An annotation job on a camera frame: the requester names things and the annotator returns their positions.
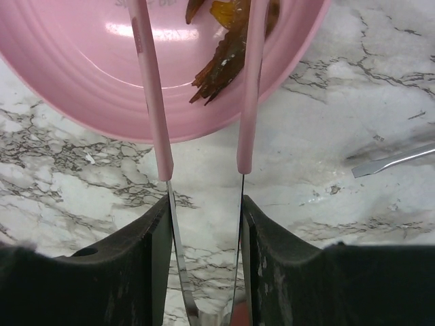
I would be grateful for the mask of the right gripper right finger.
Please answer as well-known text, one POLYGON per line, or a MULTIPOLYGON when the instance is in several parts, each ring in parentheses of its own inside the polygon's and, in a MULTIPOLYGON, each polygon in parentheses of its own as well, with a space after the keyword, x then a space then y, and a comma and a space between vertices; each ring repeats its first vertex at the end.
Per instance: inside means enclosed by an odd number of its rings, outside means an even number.
POLYGON ((433 325, 432 245, 315 247, 243 198, 252 325, 433 325))

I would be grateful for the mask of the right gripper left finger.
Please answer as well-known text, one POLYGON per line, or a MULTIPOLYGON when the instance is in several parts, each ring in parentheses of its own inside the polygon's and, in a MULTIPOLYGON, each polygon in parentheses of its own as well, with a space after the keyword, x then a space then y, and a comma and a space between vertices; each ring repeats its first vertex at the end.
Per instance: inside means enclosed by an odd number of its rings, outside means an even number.
POLYGON ((172 235, 169 200, 66 257, 1 246, 2 325, 161 325, 172 235))

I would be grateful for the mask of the pink food tongs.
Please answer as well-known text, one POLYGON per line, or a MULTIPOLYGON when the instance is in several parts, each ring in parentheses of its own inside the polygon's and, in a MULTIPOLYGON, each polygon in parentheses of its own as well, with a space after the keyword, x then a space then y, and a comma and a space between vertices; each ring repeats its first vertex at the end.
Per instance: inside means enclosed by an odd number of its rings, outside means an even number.
MULTIPOLYGON (((228 302, 217 314, 207 314, 201 311, 194 301, 193 286, 188 277, 184 259, 184 248, 179 233, 176 203, 171 185, 173 156, 147 3, 144 1, 128 1, 127 6, 143 82, 148 119, 156 154, 158 177, 166 183, 169 195, 173 242, 181 293, 188 321, 191 325, 230 325, 236 305, 237 286, 235 284, 230 288, 228 302)), ((242 179, 252 170, 268 7, 268 1, 252 1, 249 11, 245 68, 243 72, 243 106, 237 147, 237 168, 242 179)))

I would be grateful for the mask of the pink food plate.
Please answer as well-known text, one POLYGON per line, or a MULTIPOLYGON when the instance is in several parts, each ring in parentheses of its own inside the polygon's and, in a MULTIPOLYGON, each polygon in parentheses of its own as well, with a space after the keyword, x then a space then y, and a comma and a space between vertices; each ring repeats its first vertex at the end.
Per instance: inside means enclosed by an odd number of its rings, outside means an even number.
MULTIPOLYGON (((190 99, 194 76, 224 29, 204 3, 185 21, 185 1, 149 1, 171 141, 238 120, 242 77, 213 101, 190 99)), ((151 143, 150 123, 125 1, 2 1, 1 57, 49 106, 99 134, 151 143)))

